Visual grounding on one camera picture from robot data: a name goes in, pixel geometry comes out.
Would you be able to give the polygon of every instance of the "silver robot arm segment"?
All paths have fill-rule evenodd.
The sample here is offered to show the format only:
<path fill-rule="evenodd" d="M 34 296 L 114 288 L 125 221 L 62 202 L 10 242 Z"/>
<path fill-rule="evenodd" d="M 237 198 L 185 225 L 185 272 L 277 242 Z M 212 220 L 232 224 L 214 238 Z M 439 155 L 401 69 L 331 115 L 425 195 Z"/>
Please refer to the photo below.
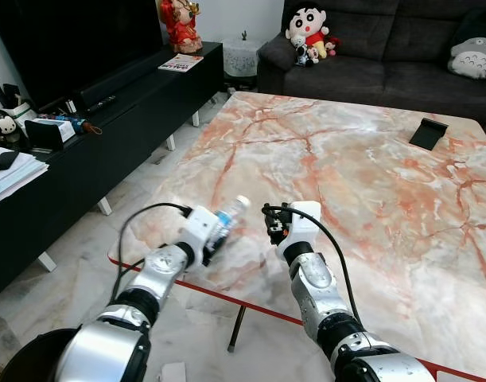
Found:
<path fill-rule="evenodd" d="M 319 220 L 316 201 L 290 206 Z M 301 309 L 303 325 L 329 359 L 337 382 L 434 382 L 415 358 L 367 332 L 345 304 L 324 257 L 313 250 L 319 228 L 287 211 L 267 211 L 267 233 L 277 254 L 289 264 L 291 288 Z"/>
<path fill-rule="evenodd" d="M 146 256 L 143 269 L 112 305 L 83 325 L 64 351 L 57 382 L 143 380 L 150 353 L 149 331 L 170 289 L 188 267 L 202 263 L 202 251 L 218 218 L 197 207 L 174 245 Z"/>

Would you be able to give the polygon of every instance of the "cable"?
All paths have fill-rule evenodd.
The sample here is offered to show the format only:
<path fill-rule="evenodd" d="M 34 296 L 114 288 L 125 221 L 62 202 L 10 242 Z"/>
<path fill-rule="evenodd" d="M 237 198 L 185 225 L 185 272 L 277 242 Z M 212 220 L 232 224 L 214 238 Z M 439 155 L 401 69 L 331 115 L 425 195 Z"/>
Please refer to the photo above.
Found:
<path fill-rule="evenodd" d="M 185 217 L 188 217 L 189 214 L 192 212 L 192 209 L 190 207 L 185 207 L 182 205 L 175 205 L 174 203 L 157 203 L 155 205 L 148 205 L 147 207 L 135 212 L 133 215 L 128 217 L 124 224 L 122 225 L 121 228 L 121 233 L 119 234 L 119 245 L 118 245 L 118 250 L 117 250 L 117 260 L 118 260 L 118 266 L 117 266 L 117 278 L 115 279 L 114 287 L 112 289 L 112 295 L 110 297 L 110 301 L 108 305 L 114 303 L 115 298 L 117 297 L 117 293 L 119 292 L 119 285 L 121 283 L 121 278 L 129 271 L 133 270 L 136 268 L 137 265 L 140 263 L 143 263 L 144 259 L 139 260 L 137 263 L 133 264 L 131 267 L 126 269 L 125 271 L 122 271 L 122 238 L 124 237 L 124 232 L 126 231 L 127 226 L 130 224 L 130 222 L 140 215 L 141 213 L 145 211 L 149 211 L 150 209 L 155 209 L 156 207 L 174 207 L 176 209 L 180 209 L 182 211 L 182 214 Z"/>
<path fill-rule="evenodd" d="M 351 303 L 352 312 L 354 313 L 354 317 L 356 317 L 357 321 L 359 321 L 360 324 L 362 324 L 361 319 L 360 319 L 360 315 L 357 312 L 356 301 L 354 301 L 354 295 L 352 294 L 351 280 L 348 277 L 347 264 L 345 263 L 344 254 L 341 251 L 340 246 L 336 242 L 335 238 L 331 235 L 331 233 L 328 231 L 328 229 L 324 225 L 322 225 L 322 223 L 320 221 L 318 221 L 314 217 L 308 215 L 307 213 L 300 211 L 299 209 L 292 209 L 290 207 L 277 207 L 277 206 L 271 205 L 271 206 L 263 207 L 262 213 L 266 216 L 273 217 L 272 212 L 277 211 L 277 210 L 278 211 L 292 212 L 292 213 L 298 214 L 299 216 L 305 217 L 306 219 L 308 219 L 309 221 L 314 223 L 318 228 L 320 228 L 321 231 L 329 238 L 329 240 L 331 240 L 333 247 L 336 249 L 336 253 L 340 257 L 341 269 L 344 272 L 345 285 L 347 285 L 348 299 Z"/>

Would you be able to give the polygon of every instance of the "dark gray sofa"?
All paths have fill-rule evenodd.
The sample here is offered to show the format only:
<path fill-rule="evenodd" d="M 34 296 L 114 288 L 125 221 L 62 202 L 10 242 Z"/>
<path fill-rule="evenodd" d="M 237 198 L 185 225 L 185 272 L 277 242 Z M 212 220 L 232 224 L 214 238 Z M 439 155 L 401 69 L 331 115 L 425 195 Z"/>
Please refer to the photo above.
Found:
<path fill-rule="evenodd" d="M 289 6 L 300 0 L 285 0 Z M 294 66 L 284 37 L 259 50 L 259 91 L 475 119 L 486 133 L 486 80 L 448 72 L 451 39 L 486 0 L 317 0 L 342 45 L 312 68 Z"/>

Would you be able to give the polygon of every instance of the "pink marble tabletop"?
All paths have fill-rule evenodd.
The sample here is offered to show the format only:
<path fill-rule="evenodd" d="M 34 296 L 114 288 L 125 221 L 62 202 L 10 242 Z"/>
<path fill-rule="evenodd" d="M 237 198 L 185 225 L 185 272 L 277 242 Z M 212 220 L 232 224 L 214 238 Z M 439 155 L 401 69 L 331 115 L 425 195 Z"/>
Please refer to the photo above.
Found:
<path fill-rule="evenodd" d="M 433 151 L 408 143 L 422 118 L 449 124 Z M 148 204 L 253 203 L 189 284 L 300 318 L 260 208 L 315 200 L 347 258 L 365 327 L 408 353 L 486 377 L 486 136 L 469 119 L 238 92 Z M 135 220 L 124 263 L 173 242 L 161 208 Z M 336 253 L 317 238 L 345 285 Z M 112 249 L 110 257 L 115 259 Z"/>

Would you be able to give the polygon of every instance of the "tv stand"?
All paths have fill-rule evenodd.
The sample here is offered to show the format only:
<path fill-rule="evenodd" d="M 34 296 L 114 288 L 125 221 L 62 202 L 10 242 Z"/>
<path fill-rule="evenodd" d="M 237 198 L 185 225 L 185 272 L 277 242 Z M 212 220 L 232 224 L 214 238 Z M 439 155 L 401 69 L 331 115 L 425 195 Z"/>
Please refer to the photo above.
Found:
<path fill-rule="evenodd" d="M 36 154 L 49 170 L 0 204 L 0 292 L 92 206 L 109 213 L 108 192 L 162 142 L 172 150 L 173 132 L 192 115 L 198 126 L 196 112 L 223 88 L 224 69 L 221 44 L 205 42 L 197 54 L 204 59 L 186 73 L 156 68 L 114 92 L 117 102 L 86 116 L 102 135 Z M 174 53 L 164 47 L 158 56 L 163 64 Z"/>

